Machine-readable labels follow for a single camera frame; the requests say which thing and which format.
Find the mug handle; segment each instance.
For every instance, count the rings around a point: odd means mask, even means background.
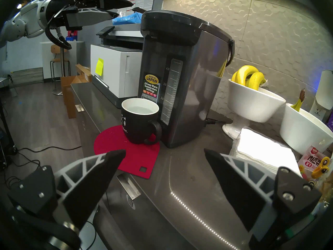
[[[150,121],[148,122],[148,124],[149,124],[150,126],[153,126],[153,127],[154,127],[156,138],[155,138],[154,141],[150,141],[149,139],[145,139],[144,143],[147,144],[147,145],[153,145],[153,144],[157,143],[157,142],[161,139],[161,137],[162,137],[162,127],[161,127],[161,125],[160,125],[157,121],[155,121],[155,120],[150,120]]]

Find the water in mug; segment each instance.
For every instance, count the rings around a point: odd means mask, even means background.
[[[133,113],[137,113],[137,114],[152,114],[153,113],[153,111],[150,110],[149,108],[145,108],[145,107],[142,107],[142,106],[128,107],[127,110],[131,111]]]

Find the wall outlet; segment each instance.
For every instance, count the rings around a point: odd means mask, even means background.
[[[326,110],[316,105],[316,101],[313,102],[313,105],[310,110],[310,114],[317,117],[320,121],[323,120]]]

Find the white bowl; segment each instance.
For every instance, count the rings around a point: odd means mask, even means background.
[[[229,79],[228,108],[245,119],[267,122],[284,103],[286,100],[273,92],[250,89]]]
[[[333,143],[333,132],[319,119],[303,109],[297,112],[287,103],[281,123],[282,139],[298,153],[304,155],[313,146],[324,152]]]

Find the printer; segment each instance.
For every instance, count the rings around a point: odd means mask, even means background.
[[[106,27],[98,32],[102,44],[91,45],[90,67],[93,84],[117,107],[128,98],[137,97],[143,36],[140,23]],[[102,75],[96,65],[103,59]]]

